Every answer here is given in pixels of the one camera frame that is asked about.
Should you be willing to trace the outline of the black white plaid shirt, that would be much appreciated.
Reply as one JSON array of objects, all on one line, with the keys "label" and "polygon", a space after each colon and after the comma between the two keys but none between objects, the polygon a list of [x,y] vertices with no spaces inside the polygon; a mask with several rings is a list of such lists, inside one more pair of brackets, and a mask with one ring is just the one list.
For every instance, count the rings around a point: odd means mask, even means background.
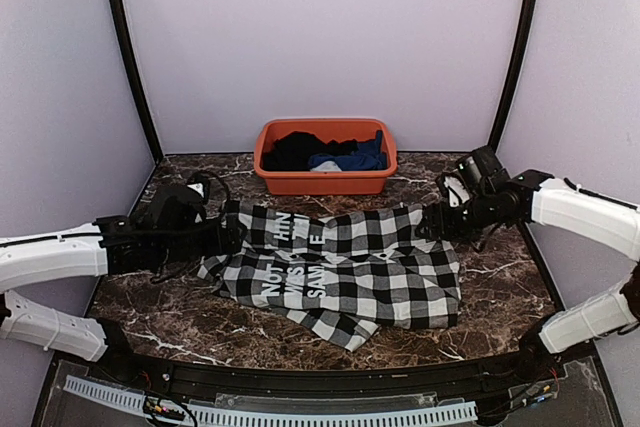
[{"label": "black white plaid shirt", "polygon": [[240,249],[201,263],[199,278],[241,305],[283,316],[353,352],[381,326],[456,326],[459,261],[447,241],[419,234],[420,204],[311,218],[228,203]]}]

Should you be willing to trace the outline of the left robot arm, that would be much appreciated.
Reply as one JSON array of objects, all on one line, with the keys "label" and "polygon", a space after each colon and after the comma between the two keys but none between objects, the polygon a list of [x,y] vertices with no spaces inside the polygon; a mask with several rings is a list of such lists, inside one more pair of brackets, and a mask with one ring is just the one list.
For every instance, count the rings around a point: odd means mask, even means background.
[{"label": "left robot arm", "polygon": [[1,243],[1,336],[66,352],[103,368],[120,383],[141,374],[120,326],[76,317],[33,302],[18,288],[74,277],[138,271],[160,275],[171,263],[236,253],[242,230],[226,213],[209,218],[203,206],[170,199],[138,216],[103,217],[79,227],[5,239]]}]

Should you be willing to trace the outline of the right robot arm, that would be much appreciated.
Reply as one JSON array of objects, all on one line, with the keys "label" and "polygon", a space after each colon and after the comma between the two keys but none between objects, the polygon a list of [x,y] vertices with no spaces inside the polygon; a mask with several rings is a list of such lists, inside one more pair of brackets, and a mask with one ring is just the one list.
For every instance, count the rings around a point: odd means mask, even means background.
[{"label": "right robot arm", "polygon": [[[639,261],[639,207],[581,188],[568,179],[528,170],[488,191],[469,190],[469,198],[449,199],[424,208],[416,235],[429,241],[462,241],[487,227],[517,222],[560,228],[603,244]],[[549,355],[639,325],[639,268],[630,277],[582,303],[549,317],[521,339],[510,360],[521,381],[534,379]]]}]

